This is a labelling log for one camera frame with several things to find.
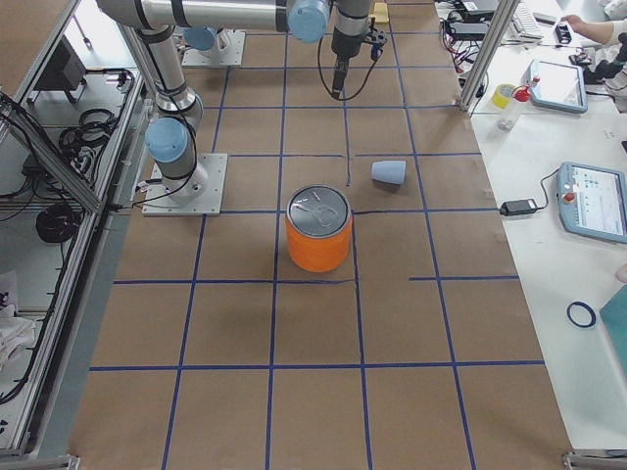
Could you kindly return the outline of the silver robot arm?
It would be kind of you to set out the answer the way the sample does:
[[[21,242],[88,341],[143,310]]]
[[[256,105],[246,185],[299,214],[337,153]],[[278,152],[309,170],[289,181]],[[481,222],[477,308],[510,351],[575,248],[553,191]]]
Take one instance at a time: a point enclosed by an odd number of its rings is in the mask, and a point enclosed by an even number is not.
[[[303,43],[332,30],[331,51],[344,64],[366,44],[376,63],[386,44],[369,17],[369,1],[183,1],[178,7],[185,41],[199,51],[224,52],[233,34],[246,30],[287,32]]]
[[[145,133],[146,148],[161,172],[162,193],[134,205],[182,209],[204,201],[210,174],[198,156],[196,133],[203,116],[188,84],[173,39],[181,28],[252,28],[290,32],[306,42],[328,28],[326,1],[99,1],[99,9],[131,30],[141,71],[155,86],[159,117]]]

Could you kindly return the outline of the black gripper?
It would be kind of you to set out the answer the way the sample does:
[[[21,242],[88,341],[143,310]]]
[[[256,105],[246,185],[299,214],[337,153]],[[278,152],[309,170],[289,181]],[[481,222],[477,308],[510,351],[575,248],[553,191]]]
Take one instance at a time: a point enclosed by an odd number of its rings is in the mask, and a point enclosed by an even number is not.
[[[383,49],[387,43],[387,35],[375,25],[375,18],[371,18],[368,24],[368,33],[364,43],[370,46],[370,59],[378,62],[383,54]]]

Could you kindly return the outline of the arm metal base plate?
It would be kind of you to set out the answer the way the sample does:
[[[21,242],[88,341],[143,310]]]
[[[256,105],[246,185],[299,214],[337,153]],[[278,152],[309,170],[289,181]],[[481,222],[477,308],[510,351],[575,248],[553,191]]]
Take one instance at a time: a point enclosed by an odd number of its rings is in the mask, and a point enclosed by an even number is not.
[[[200,154],[191,178],[180,181],[163,179],[153,164],[151,177],[160,182],[147,190],[142,213],[153,217],[219,215],[227,163],[227,154]]]
[[[185,28],[182,65],[196,69],[239,67],[243,60],[245,38],[244,30]]]

